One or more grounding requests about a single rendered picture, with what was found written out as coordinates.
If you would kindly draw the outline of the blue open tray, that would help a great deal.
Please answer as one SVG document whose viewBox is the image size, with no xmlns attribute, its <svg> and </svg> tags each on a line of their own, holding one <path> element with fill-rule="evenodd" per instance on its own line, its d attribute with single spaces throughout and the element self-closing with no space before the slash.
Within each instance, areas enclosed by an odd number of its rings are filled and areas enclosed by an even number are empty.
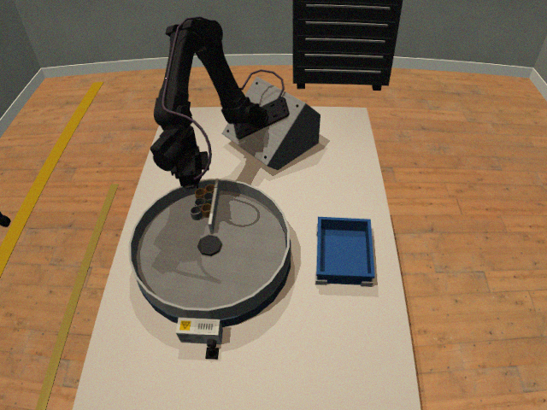
<svg viewBox="0 0 547 410">
<path fill-rule="evenodd" d="M 328 284 L 372 281 L 371 219 L 318 217 L 316 276 Z"/>
</svg>

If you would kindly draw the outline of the grey round turntable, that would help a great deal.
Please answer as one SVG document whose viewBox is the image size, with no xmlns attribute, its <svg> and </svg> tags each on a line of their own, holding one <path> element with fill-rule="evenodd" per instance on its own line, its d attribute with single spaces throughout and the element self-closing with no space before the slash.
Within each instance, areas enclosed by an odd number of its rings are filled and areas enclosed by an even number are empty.
<svg viewBox="0 0 547 410">
<path fill-rule="evenodd" d="M 209 218 L 194 220 L 195 191 L 207 185 L 215 186 Z M 285 286 L 290 229 L 262 190 L 230 179 L 200 180 L 198 188 L 174 188 L 143 211 L 129 262 L 145 299 L 177 323 L 179 340 L 207 344 L 205 359 L 218 360 L 222 327 L 258 315 Z"/>
</svg>

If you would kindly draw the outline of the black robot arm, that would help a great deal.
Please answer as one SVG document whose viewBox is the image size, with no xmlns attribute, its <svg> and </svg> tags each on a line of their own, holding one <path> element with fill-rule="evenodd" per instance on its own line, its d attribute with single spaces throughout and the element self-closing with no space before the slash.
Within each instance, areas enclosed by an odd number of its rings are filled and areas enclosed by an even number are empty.
<svg viewBox="0 0 547 410">
<path fill-rule="evenodd" d="M 205 66 L 214 84 L 221 100 L 221 112 L 227 123 L 234 125 L 237 139 L 245 138 L 284 119 L 289 116 L 289 109 L 284 97 L 262 107 L 245 97 L 226 62 L 220 43 L 223 32 L 216 20 L 189 20 L 176 32 L 177 26 L 179 25 L 168 26 L 166 29 L 166 35 L 170 37 L 168 64 L 170 57 L 171 62 L 169 70 L 167 64 L 154 109 L 154 119 L 163 132 L 152 144 L 150 151 L 160 169 L 171 171 L 176 166 L 180 186 L 192 189 L 197 186 L 197 181 L 193 182 L 192 178 L 197 176 L 198 169 L 202 169 L 194 128 L 190 126 L 192 122 L 188 119 L 162 109 L 162 95 L 166 83 L 165 108 L 192 118 L 188 86 L 194 53 Z M 185 155 L 196 147 L 193 153 Z"/>
</svg>

